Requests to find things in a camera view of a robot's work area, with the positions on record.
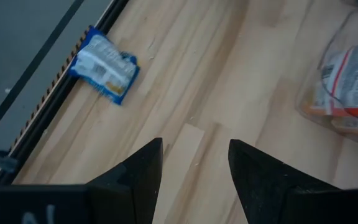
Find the gray floor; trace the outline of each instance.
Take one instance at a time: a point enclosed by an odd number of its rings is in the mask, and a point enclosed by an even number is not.
[[[0,0],[0,104],[74,0]],[[8,150],[88,25],[111,0],[85,0],[0,122],[0,150]]]

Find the clear plastic container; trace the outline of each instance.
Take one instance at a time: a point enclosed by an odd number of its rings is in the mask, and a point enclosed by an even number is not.
[[[346,61],[346,53],[355,46],[358,46],[358,8],[356,7],[327,43],[318,67],[307,74],[300,94],[298,94],[296,105],[299,112],[306,118],[358,142],[358,111],[356,113],[354,110],[350,110],[349,105],[339,98],[335,98],[334,81],[330,78],[333,74],[340,73],[343,63],[337,62],[342,62],[341,57]],[[344,70],[354,58],[352,54],[348,56],[349,62],[345,64]],[[354,80],[357,80],[355,85],[358,85],[358,76]],[[336,110],[329,109],[332,105],[342,106],[343,113],[336,113]]]

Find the wooden floor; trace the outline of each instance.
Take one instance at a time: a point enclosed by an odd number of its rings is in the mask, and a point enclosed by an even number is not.
[[[161,136],[154,223],[246,223],[232,138],[358,187],[358,144],[295,109],[349,10],[339,0],[130,0],[109,33],[142,67],[123,106],[78,82],[15,183],[87,182]]]

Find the wood grain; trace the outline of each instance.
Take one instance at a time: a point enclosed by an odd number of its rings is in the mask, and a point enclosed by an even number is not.
[[[123,105],[78,82],[15,183],[84,183],[163,137],[154,223],[246,223],[231,138],[358,187],[358,143],[295,109],[350,10],[337,0],[131,0],[109,33],[142,67]]]

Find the blue snack bag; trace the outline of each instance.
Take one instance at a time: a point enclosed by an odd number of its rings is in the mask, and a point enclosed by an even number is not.
[[[90,27],[68,73],[84,78],[101,94],[121,105],[139,70],[134,55],[118,51],[102,32]]]

